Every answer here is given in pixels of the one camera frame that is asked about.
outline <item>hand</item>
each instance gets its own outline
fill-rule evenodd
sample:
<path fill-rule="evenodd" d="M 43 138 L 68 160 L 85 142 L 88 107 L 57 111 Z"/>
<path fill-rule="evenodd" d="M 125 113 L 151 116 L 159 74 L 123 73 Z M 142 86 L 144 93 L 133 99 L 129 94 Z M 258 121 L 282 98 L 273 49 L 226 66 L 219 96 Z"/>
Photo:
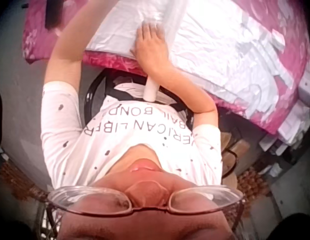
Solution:
<path fill-rule="evenodd" d="M 150 77 L 172 67 L 165 33 L 159 25 L 144 22 L 137 30 L 135 46 L 131 53 Z"/>

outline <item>pink fabric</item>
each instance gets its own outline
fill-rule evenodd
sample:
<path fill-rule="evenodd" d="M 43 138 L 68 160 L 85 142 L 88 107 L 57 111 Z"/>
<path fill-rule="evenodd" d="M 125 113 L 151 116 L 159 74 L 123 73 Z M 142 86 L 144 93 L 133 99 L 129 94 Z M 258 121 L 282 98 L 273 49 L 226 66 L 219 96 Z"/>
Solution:
<path fill-rule="evenodd" d="M 49 59 L 58 34 L 88 0 L 64 0 L 62 25 L 59 29 L 51 31 L 45 29 L 46 1 L 29 1 L 22 39 L 22 52 L 23 57 L 30 64 L 37 60 Z M 294 86 L 292 89 L 288 89 L 281 80 L 276 79 L 280 99 L 275 111 L 264 122 L 261 121 L 262 114 L 260 113 L 256 113 L 250 119 L 251 122 L 269 133 L 276 134 L 298 99 L 297 87 L 310 58 L 308 51 L 310 45 L 303 10 L 299 1 L 296 0 L 233 1 L 269 31 L 274 29 L 283 34 L 285 38 L 284 53 L 278 53 L 278 55 L 284 67 L 293 76 Z M 83 62 L 145 76 L 135 60 L 112 53 L 86 51 Z M 242 107 L 225 102 L 215 96 L 213 98 L 218 106 L 243 116 L 244 109 Z"/>

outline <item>sleeve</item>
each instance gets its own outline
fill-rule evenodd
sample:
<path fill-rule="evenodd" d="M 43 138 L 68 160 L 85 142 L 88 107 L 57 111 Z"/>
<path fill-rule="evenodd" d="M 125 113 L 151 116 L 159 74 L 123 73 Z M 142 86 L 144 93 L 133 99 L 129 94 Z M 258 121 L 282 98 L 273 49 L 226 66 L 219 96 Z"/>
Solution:
<path fill-rule="evenodd" d="M 202 159 L 214 174 L 214 184 L 220 185 L 223 171 L 221 131 L 216 126 L 203 124 L 194 128 L 193 137 Z"/>
<path fill-rule="evenodd" d="M 66 82 L 46 83 L 41 103 L 40 138 L 53 185 L 82 131 L 76 90 Z"/>

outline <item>lips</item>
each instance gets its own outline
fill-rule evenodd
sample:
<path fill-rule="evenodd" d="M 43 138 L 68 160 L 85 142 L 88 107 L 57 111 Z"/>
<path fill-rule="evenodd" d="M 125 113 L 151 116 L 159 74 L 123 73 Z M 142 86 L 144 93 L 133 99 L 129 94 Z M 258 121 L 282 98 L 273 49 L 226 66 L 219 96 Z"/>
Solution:
<path fill-rule="evenodd" d="M 149 159 L 138 159 L 132 165 L 129 166 L 128 170 L 132 172 L 136 171 L 153 171 L 162 172 L 162 169 L 152 160 Z"/>

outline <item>white t-shirt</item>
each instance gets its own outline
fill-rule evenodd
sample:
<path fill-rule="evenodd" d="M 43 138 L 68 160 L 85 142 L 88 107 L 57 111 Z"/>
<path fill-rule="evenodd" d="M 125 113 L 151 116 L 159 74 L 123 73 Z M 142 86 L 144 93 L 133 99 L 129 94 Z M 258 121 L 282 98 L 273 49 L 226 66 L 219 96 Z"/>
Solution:
<path fill-rule="evenodd" d="M 116 89 L 139 98 L 144 92 L 144 86 L 135 83 L 123 83 Z M 175 103 L 161 92 L 157 100 Z M 75 89 L 65 82 L 49 82 L 43 90 L 41 140 L 55 189 L 95 182 L 139 144 L 154 150 L 168 173 L 198 186 L 221 184 L 220 130 L 204 124 L 191 132 L 185 125 L 185 113 L 177 113 L 169 105 L 107 96 L 100 112 L 83 129 Z"/>

